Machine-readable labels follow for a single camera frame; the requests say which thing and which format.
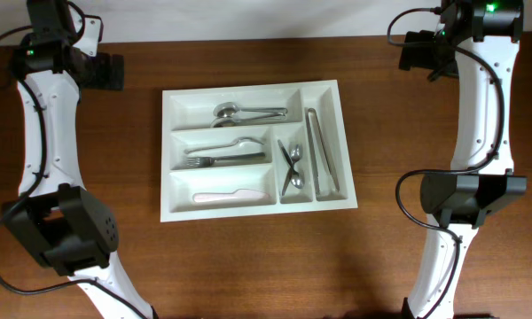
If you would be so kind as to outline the large spoon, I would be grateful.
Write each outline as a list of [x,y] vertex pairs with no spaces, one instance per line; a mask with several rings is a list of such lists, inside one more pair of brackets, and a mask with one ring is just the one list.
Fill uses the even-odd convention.
[[266,113],[264,115],[258,115],[253,117],[228,116],[224,118],[214,119],[210,124],[210,128],[233,127],[247,122],[267,119],[283,120],[285,117],[286,115],[284,113]]
[[225,118],[232,116],[235,113],[279,113],[286,115],[288,110],[284,107],[261,108],[261,107],[241,107],[234,102],[225,102],[217,105],[213,111],[213,115],[217,118]]

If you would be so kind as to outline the metal tongs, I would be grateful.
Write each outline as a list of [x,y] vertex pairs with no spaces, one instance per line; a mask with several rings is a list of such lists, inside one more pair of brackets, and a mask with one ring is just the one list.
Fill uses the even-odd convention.
[[314,108],[308,108],[306,110],[305,122],[309,140],[315,194],[317,196],[321,195],[321,183],[319,178],[320,168],[317,163],[317,158],[320,158],[327,166],[327,173],[332,180],[333,188],[336,191],[340,191],[339,180],[336,174],[333,158],[330,156],[328,148],[325,146],[325,138],[320,125],[320,120],[318,118],[317,111]]

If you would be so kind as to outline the metal fork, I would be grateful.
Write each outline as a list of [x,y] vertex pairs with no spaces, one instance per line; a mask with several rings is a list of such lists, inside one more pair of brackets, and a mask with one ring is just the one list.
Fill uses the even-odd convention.
[[266,157],[265,152],[245,153],[239,155],[217,156],[217,157],[189,157],[185,160],[187,167],[212,167],[215,163],[221,161],[233,160],[258,160]]
[[204,147],[197,147],[197,148],[190,148],[185,149],[184,154],[188,155],[195,152],[203,152],[203,151],[211,151],[216,149],[222,149],[222,148],[230,148],[239,144],[243,143],[254,143],[254,144],[260,144],[264,145],[264,142],[261,139],[257,139],[250,136],[242,136],[234,139],[230,143],[227,144],[218,144],[218,145],[210,145],[210,146],[204,146]]

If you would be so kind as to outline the small teaspoon bowl up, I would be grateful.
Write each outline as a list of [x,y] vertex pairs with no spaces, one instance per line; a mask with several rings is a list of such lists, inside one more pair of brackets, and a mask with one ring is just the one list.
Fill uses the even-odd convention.
[[287,151],[287,149],[281,143],[281,141],[278,141],[278,146],[280,147],[280,150],[286,160],[286,163],[288,164],[286,178],[284,180],[282,191],[281,191],[281,196],[284,197],[290,184],[294,188],[301,190],[304,187],[305,183],[300,173],[295,169],[294,162],[291,159],[290,154]]

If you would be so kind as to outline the small teaspoon bowl down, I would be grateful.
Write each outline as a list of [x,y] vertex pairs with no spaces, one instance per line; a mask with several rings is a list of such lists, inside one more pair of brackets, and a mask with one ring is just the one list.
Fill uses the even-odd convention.
[[281,195],[285,196],[287,188],[290,184],[298,190],[301,190],[305,186],[304,179],[295,168],[295,164],[302,158],[303,150],[302,145],[297,144],[291,151],[288,151],[280,140],[278,140],[278,146],[286,160],[286,163],[288,164],[286,178],[281,191]]

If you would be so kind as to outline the pink plastic knife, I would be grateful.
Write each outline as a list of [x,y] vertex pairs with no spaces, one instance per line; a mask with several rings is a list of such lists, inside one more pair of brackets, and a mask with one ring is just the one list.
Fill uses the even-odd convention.
[[270,195],[263,191],[250,190],[250,189],[238,189],[230,193],[218,193],[218,192],[201,192],[192,196],[192,200],[195,203],[211,203],[218,201],[245,201],[245,200],[262,200],[269,198]]

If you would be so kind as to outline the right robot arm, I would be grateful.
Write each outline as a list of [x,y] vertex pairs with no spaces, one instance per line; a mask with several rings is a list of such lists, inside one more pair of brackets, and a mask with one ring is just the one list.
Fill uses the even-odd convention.
[[417,281],[403,300],[403,318],[452,318],[454,297],[469,246],[479,228],[527,190],[516,175],[509,142],[512,72],[520,50],[522,0],[444,1],[431,13],[434,31],[409,32],[399,67],[430,70],[459,84],[458,136],[448,169],[420,169],[421,221],[426,242]]

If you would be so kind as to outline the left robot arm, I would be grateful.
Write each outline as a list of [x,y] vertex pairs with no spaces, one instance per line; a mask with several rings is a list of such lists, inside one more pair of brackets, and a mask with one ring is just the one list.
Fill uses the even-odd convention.
[[83,184],[76,109],[84,89],[119,91],[124,60],[98,51],[103,22],[69,1],[30,1],[31,32],[10,69],[25,121],[25,158],[16,200],[4,204],[5,226],[63,285],[76,285],[105,318],[153,318],[117,248],[115,216]]

